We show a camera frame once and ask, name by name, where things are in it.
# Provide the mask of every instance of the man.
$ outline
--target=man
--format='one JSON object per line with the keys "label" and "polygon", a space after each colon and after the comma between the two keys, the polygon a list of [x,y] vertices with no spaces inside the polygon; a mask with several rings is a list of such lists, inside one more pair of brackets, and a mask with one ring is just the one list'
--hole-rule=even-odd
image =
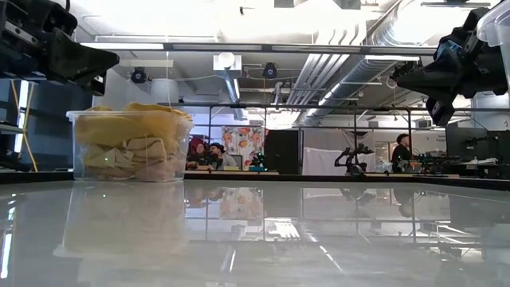
{"label": "man", "polygon": [[398,163],[401,160],[411,160],[411,152],[409,151],[409,135],[401,134],[397,137],[398,146],[393,150],[391,155],[391,162],[393,163],[393,172],[402,172],[398,168]]}
{"label": "man", "polygon": [[195,153],[190,153],[186,158],[186,167],[196,169],[198,166],[209,165],[208,153],[204,147],[204,143],[197,144]]}
{"label": "man", "polygon": [[210,153],[213,156],[213,167],[221,170],[223,167],[236,167],[236,160],[232,156],[225,153],[225,148],[219,143],[210,145]]}

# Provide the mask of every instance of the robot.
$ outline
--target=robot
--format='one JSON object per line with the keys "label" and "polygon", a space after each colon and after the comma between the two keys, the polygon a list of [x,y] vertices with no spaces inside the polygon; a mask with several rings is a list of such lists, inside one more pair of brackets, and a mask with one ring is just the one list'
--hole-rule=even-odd
{"label": "robot", "polygon": [[115,53],[82,46],[71,36],[77,19],[50,0],[0,0],[0,77],[74,83],[103,96]]}
{"label": "robot", "polygon": [[404,65],[395,71],[397,85],[426,94],[432,121],[446,126],[455,113],[457,95],[471,99],[477,92],[492,91],[503,95],[508,91],[500,47],[489,47],[477,38],[477,23],[489,9],[472,10],[462,27],[439,41],[434,62],[426,65]]}
{"label": "robot", "polygon": [[[358,161],[358,155],[368,155],[374,153],[372,150],[369,150],[368,147],[366,147],[364,144],[360,143],[359,146],[354,150],[351,151],[350,147],[347,147],[345,151],[343,151],[339,157],[335,159],[335,167],[346,167],[347,173],[349,175],[353,176],[364,176],[364,172],[367,171],[367,164],[366,163],[360,163]],[[341,164],[340,160],[346,156],[345,163]]]}

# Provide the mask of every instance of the ceiling beam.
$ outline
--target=ceiling beam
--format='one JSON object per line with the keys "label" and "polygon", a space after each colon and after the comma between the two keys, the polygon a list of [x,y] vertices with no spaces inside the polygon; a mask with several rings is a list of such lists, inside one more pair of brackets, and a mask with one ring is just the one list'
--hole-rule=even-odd
{"label": "ceiling beam", "polygon": [[111,51],[235,52],[235,53],[317,53],[346,55],[433,56],[435,47],[385,47],[357,45],[249,44],[249,43],[81,43]]}

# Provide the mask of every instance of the silver ductwork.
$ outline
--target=silver ductwork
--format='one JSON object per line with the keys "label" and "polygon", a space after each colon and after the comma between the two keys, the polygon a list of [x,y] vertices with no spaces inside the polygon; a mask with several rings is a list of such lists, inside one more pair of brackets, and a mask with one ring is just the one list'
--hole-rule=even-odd
{"label": "silver ductwork", "polygon": [[[419,0],[401,1],[375,29],[372,35],[367,38],[365,45],[416,46],[430,39],[435,32],[423,33],[422,29],[416,29],[419,26],[426,25],[426,23],[421,22],[425,16],[419,14],[420,4],[421,1]],[[405,18],[405,23],[398,22],[400,18]],[[410,35],[410,37],[403,37],[402,34],[404,32],[407,33],[406,36]],[[342,104],[343,101],[341,99],[347,99],[365,87],[364,85],[342,85],[342,82],[367,83],[373,81],[378,75],[393,66],[395,62],[388,60],[367,60],[363,55],[351,55],[342,65],[342,70],[346,72],[340,74],[339,82],[332,85],[333,88],[325,93],[320,104]],[[300,122],[314,124],[319,117],[326,116],[329,112],[331,112],[331,109],[309,110],[301,114]]]}
{"label": "silver ductwork", "polygon": [[[365,22],[360,22],[350,29],[334,29],[331,34],[320,34],[317,44],[329,45],[358,45],[365,38]],[[335,74],[343,62],[345,55],[312,54],[308,56],[300,76],[287,99],[287,104],[307,104],[317,93],[316,90],[323,88],[328,80]]]}
{"label": "silver ductwork", "polygon": [[[214,55],[213,70],[216,73],[216,76],[225,80],[230,102],[238,104],[241,100],[239,84],[237,82],[237,78],[242,75],[241,56],[233,55],[232,53],[220,53],[219,55]],[[235,120],[247,120],[248,115],[244,109],[235,108],[233,110],[233,118]]]}

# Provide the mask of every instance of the clear plastic bin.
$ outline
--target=clear plastic bin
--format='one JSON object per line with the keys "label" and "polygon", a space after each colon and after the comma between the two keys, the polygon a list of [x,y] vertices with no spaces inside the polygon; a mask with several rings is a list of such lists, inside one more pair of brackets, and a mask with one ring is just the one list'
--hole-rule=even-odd
{"label": "clear plastic bin", "polygon": [[166,182],[184,177],[193,123],[177,112],[67,112],[74,179]]}
{"label": "clear plastic bin", "polygon": [[477,37],[491,47],[501,46],[501,56],[510,86],[510,0],[492,8],[478,21]]}

